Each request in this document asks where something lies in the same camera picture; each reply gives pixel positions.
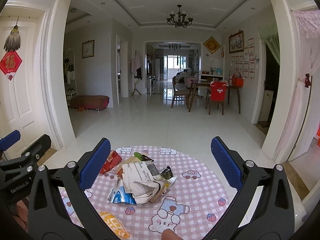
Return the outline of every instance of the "round table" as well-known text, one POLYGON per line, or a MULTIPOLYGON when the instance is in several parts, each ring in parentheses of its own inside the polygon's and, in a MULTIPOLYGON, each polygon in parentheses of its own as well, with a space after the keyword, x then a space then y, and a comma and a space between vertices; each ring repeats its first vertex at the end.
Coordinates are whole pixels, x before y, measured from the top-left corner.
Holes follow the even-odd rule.
MULTIPOLYGON (((171 148, 153 146, 122 147, 116 152, 123 160, 133 152, 148 155, 159 170, 169 165, 177 177, 171 189, 155 203, 110 203, 107 196, 118 179, 117 167, 105 175, 99 174, 92 187, 85 191, 96 211, 112 213, 134 240, 161 239, 161 233, 167 228, 184 240, 202 239, 229 206, 227 193, 218 177, 193 157, 171 148)), ((60 188, 60 193, 72 222, 82 226, 65 189, 60 188)))

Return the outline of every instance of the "wooden chair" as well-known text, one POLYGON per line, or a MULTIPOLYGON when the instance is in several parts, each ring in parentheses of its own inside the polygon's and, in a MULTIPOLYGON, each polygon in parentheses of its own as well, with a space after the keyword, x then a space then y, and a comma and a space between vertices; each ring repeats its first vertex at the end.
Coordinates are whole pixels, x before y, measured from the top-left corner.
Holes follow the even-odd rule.
POLYGON ((173 97, 171 108, 173 108, 173 104, 175 101, 186 101, 187 108, 189 108, 189 90, 176 90, 176 79, 175 77, 172 78, 172 85, 173 85, 173 97))
POLYGON ((217 102, 217 109, 219 109, 219 104, 222 105, 222 115, 224 110, 224 99, 226 97, 226 90, 228 89, 228 84, 225 82, 213 82, 210 85, 211 93, 207 95, 205 109, 209 104, 209 115, 211 112, 211 101, 217 102))

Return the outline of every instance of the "green curtain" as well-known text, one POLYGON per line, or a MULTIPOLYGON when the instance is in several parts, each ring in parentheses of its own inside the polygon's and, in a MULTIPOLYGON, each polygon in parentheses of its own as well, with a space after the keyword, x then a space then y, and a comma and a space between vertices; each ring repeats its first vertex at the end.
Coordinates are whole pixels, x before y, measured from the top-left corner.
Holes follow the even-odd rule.
POLYGON ((264 28, 259 28, 259 35, 260 38, 267 44, 273 57, 280 65, 280 44, 277 25, 273 24, 264 28))

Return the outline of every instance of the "wooden dining table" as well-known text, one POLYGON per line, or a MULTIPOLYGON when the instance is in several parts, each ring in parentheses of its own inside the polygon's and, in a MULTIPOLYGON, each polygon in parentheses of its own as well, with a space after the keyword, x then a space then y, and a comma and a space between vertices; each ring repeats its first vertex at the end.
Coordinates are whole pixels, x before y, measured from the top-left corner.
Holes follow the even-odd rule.
MULTIPOLYGON (((189 91, 189 98, 190 104, 189 104, 189 112, 191 111, 191 107, 193 104, 193 100, 195 98, 195 93, 198 87, 210 87, 211 81, 204 81, 204 80, 191 80, 191 86, 190 86, 190 91, 189 91)), ((239 109, 239 114, 241 113, 241 107, 240 107, 240 91, 239 87, 236 87, 234 85, 229 85, 228 86, 228 104, 230 101, 230 90, 235 89, 237 91, 237 97, 238 97, 238 109, 239 109)))

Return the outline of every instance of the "red fu sign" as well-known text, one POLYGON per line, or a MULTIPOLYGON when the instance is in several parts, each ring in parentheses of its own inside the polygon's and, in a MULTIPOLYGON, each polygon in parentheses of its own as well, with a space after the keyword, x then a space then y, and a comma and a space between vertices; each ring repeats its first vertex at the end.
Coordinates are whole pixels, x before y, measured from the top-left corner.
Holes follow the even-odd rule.
POLYGON ((19 57, 16 51, 7 52, 0 61, 0 69, 2 72, 12 80, 18 67, 21 65, 22 59, 19 57))

